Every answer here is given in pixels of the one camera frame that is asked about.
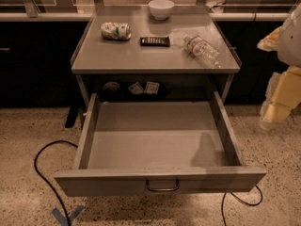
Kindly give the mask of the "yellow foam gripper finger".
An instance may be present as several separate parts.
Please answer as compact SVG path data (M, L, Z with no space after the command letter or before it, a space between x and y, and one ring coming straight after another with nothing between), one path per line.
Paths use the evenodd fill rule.
M261 105L260 128L281 125L301 103L301 68L290 66L284 73L273 73Z
M280 30L281 26L260 40L260 42L257 44L257 48L266 52L276 51L278 47Z

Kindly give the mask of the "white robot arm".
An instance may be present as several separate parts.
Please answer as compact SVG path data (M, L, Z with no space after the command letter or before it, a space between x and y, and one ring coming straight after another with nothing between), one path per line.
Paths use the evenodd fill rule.
M281 125L301 104L301 4L257 47L263 51L277 51L278 60L288 65L284 73L271 76L261 106L260 127L270 130Z

